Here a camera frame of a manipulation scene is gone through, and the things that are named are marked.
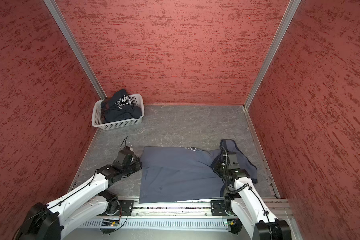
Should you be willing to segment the grey blue tank top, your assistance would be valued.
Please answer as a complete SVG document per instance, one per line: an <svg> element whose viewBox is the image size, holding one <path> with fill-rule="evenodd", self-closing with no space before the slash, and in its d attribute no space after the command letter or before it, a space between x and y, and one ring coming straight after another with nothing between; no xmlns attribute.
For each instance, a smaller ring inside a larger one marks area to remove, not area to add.
<svg viewBox="0 0 360 240"><path fill-rule="evenodd" d="M214 172L222 150L144 147L139 202L164 203L223 196L224 180Z"/></svg>

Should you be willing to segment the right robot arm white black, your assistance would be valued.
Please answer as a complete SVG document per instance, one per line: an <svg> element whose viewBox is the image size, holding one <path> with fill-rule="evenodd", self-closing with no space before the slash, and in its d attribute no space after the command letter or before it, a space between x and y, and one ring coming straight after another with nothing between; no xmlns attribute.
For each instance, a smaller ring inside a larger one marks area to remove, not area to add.
<svg viewBox="0 0 360 240"><path fill-rule="evenodd" d="M255 189L246 170L238 165L218 161L213 171L222 178L227 192L225 209L241 222L252 240L291 240L292 232L285 220L279 220Z"/></svg>

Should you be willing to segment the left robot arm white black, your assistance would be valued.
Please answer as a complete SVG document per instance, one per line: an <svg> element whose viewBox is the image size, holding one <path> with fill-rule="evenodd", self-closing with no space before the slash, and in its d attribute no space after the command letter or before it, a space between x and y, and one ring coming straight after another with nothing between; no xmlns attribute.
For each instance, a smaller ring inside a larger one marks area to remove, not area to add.
<svg viewBox="0 0 360 240"><path fill-rule="evenodd" d="M14 239L62 240L100 214L116 216L120 220L128 211L108 189L141 168L140 159L132 155L121 166L113 164L97 169L92 177L66 195L45 205L37 203L32 206Z"/></svg>

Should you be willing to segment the dark navy tank top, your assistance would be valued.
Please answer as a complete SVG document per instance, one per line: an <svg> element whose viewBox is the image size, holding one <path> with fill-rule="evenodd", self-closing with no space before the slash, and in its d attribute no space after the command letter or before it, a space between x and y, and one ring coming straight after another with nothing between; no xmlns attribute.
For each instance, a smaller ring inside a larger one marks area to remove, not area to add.
<svg viewBox="0 0 360 240"><path fill-rule="evenodd" d="M111 98L101 102L101 120L103 124L129 119L139 119L143 115L125 89L114 93Z"/></svg>

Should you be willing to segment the white plastic laundry basket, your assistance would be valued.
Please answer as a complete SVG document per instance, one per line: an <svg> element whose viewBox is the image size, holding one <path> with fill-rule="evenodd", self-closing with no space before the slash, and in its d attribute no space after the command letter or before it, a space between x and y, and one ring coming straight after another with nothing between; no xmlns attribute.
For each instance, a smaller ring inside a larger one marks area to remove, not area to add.
<svg viewBox="0 0 360 240"><path fill-rule="evenodd" d="M101 120L101 102L102 102L102 100L99 100L99 101L95 102L95 105L93 107L92 126L95 128L100 128L102 130L112 130L112 129L116 129L116 128L140 124L143 121L143 117L145 115L143 98L140 94L129 95L129 97L132 99L133 103L136 106L141 108L142 116L139 119L128 119L128 120L122 120L122 121L103 124L102 120Z"/></svg>

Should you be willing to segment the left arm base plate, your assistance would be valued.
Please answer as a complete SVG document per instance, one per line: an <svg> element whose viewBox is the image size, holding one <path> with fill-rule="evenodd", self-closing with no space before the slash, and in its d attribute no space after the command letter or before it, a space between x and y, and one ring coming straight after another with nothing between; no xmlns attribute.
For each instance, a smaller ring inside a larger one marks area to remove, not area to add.
<svg viewBox="0 0 360 240"><path fill-rule="evenodd" d="M109 202L105 214L107 216L130 216L132 214L134 200L112 200Z"/></svg>

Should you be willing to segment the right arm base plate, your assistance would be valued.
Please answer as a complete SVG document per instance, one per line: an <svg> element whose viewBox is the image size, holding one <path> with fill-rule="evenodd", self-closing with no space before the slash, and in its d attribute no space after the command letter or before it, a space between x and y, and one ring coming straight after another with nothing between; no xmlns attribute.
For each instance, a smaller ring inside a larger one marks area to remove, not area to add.
<svg viewBox="0 0 360 240"><path fill-rule="evenodd" d="M212 216L235 216L231 205L225 200L211 200L210 204Z"/></svg>

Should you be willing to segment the aluminium front rail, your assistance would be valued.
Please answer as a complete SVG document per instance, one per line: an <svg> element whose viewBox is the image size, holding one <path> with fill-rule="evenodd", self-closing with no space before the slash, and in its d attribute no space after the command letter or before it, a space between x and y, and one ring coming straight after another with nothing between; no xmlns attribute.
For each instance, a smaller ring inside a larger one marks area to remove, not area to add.
<svg viewBox="0 0 360 240"><path fill-rule="evenodd" d="M134 206L132 218L217 218L212 216L210 199L171 203L140 204L139 199L132 198ZM288 200L263 198L264 203L278 219L292 217L293 211Z"/></svg>

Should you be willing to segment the left corner aluminium post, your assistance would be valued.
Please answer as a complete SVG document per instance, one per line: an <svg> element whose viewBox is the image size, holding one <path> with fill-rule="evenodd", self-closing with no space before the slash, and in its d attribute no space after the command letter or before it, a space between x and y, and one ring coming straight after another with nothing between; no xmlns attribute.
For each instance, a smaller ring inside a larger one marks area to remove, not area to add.
<svg viewBox="0 0 360 240"><path fill-rule="evenodd" d="M61 30L62 34L64 35L64 37L65 37L66 41L68 42L69 46L71 47L72 51L74 52L77 60L79 61L81 67L83 68L84 72L86 73L88 79L92 83L98 96L100 97L100 99L105 99L106 93L103 90L103 88L101 87L101 84L98 81L94 71L92 70L87 58L85 57L83 51L81 50L78 42L75 39L72 31L70 30L56 1L44 0L44 3L47 6L49 12L51 13L53 19L57 23L59 29Z"/></svg>

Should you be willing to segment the corner aluminium post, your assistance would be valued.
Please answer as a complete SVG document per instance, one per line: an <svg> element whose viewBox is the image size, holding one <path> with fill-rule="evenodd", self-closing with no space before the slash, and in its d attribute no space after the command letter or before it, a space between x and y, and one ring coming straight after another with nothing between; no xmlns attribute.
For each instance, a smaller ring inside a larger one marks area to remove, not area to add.
<svg viewBox="0 0 360 240"><path fill-rule="evenodd" d="M247 112L249 111L250 105L256 95L256 92L258 91L258 89L263 81L263 78L267 73L267 70L268 70L270 64L272 63L272 60L279 48L284 36L285 36L285 33L287 32L287 29L297 11L300 3L301 3L301 0L290 0L289 1L287 9L282 17L282 20L281 20L281 22L278 26L278 29L274 35L271 45L267 51L267 54L263 61L263 64L262 64L262 66L259 70L259 73L255 79L255 82L250 90L250 93L245 101L244 110Z"/></svg>
<svg viewBox="0 0 360 240"><path fill-rule="evenodd" d="M83 68L84 72L86 73L88 79L92 83L98 96L100 97L100 99L105 99L106 93L103 90L103 88L101 87L101 84L98 81L94 71L92 70L87 58L85 57L83 51L81 50L78 42L75 39L72 31L70 30L56 1L44 0L44 3L47 6L49 12L51 13L53 19L57 23L59 29L61 30L62 34L64 35L64 37L65 37L66 41L68 42L69 46L71 47L72 51L74 52L77 60L79 61L81 67Z"/></svg>

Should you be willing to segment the right corner aluminium post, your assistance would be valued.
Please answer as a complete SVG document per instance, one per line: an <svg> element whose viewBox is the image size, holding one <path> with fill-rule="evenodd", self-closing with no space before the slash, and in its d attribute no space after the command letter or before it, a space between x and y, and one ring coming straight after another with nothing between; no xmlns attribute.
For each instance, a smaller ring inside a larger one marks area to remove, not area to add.
<svg viewBox="0 0 360 240"><path fill-rule="evenodd" d="M256 92L258 91L258 89L263 81L263 78L267 73L267 70L268 70L270 64L272 63L272 60L279 48L284 36L285 36L285 33L287 32L287 29L297 11L300 3L301 3L301 0L290 0L289 1L287 9L282 17L282 20L281 20L281 22L278 26L278 29L274 35L271 45L267 51L267 54L263 61L263 64L262 64L262 66L259 70L259 73L255 79L255 82L250 90L250 93L245 101L244 110L247 112L249 111L250 105L256 95Z"/></svg>

